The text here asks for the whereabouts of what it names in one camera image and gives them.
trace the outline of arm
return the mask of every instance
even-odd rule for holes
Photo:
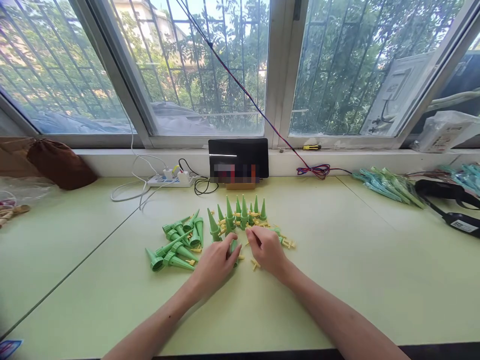
[[[290,262],[276,233],[254,226],[246,235],[260,266],[295,294],[346,360],[409,359],[371,322]]]
[[[103,360],[151,360],[165,345],[183,315],[201,299],[213,294],[234,268],[241,245],[229,256],[237,235],[214,242],[203,253],[195,271],[180,289],[148,319],[113,347]]]

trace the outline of label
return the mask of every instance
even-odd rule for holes
[[[466,233],[471,233],[472,231],[475,231],[478,229],[478,227],[470,225],[469,223],[466,223],[465,221],[462,221],[462,220],[455,220],[450,225]]]
[[[23,342],[23,340],[5,340],[0,342],[0,360],[9,358]]]

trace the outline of window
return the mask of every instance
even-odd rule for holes
[[[296,148],[399,148],[429,106],[480,88],[478,1],[4,0],[0,109],[73,146],[129,147],[132,126],[143,148],[285,147],[181,4]]]
[[[176,0],[109,0],[153,111],[152,136],[262,136],[263,119]],[[232,73],[265,106],[266,0],[186,2]],[[141,7],[148,19],[132,18]]]
[[[42,134],[130,134],[122,104],[65,0],[0,2],[0,91]]]

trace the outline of window glass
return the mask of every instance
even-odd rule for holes
[[[0,91],[43,134],[131,132],[66,0],[0,1]]]
[[[396,114],[462,5],[309,1],[289,135],[395,136]]]
[[[152,135],[263,134],[263,119],[176,0],[109,1],[152,104]],[[270,3],[185,3],[233,75],[264,109]]]

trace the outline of pile of plastic parts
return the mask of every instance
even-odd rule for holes
[[[208,218],[210,220],[210,234],[212,240],[214,242],[222,241],[222,235],[224,234],[227,236],[228,234],[232,233],[235,228],[240,228],[240,230],[245,230],[246,228],[251,228],[252,226],[260,226],[267,229],[272,230],[278,235],[278,239],[280,244],[288,249],[295,249],[296,244],[292,240],[288,240],[286,236],[281,234],[281,230],[278,226],[271,227],[268,219],[267,219],[267,210],[265,207],[265,199],[263,199],[263,203],[261,205],[261,210],[259,211],[259,200],[258,197],[255,195],[255,203],[252,205],[250,203],[250,209],[247,208],[247,202],[245,200],[245,196],[242,195],[242,201],[240,205],[239,197],[236,197],[236,207],[235,211],[232,210],[232,206],[230,205],[229,197],[226,197],[226,214],[222,213],[220,209],[220,205],[217,204],[218,209],[218,221],[215,221],[213,211],[207,209],[208,211]],[[237,247],[237,241],[234,240],[231,242],[230,251],[233,252],[234,249]],[[258,262],[252,259],[253,263],[253,271],[256,268],[259,268],[260,265]],[[238,260],[236,261],[234,267],[238,266]]]
[[[478,164],[463,164],[461,170],[442,165],[439,170],[448,173],[450,179],[462,186],[467,192],[480,197],[480,166]]]
[[[421,209],[425,208],[424,202],[415,192],[414,183],[406,177],[390,172],[385,167],[378,170],[372,166],[370,171],[362,168],[360,173],[353,173],[352,176],[363,181],[370,190],[387,198],[407,205],[415,205]]]
[[[160,271],[165,266],[195,270],[194,265],[199,259],[191,252],[201,253],[204,247],[204,220],[199,217],[199,211],[182,220],[162,226],[170,243],[157,251],[145,249],[152,271]]]

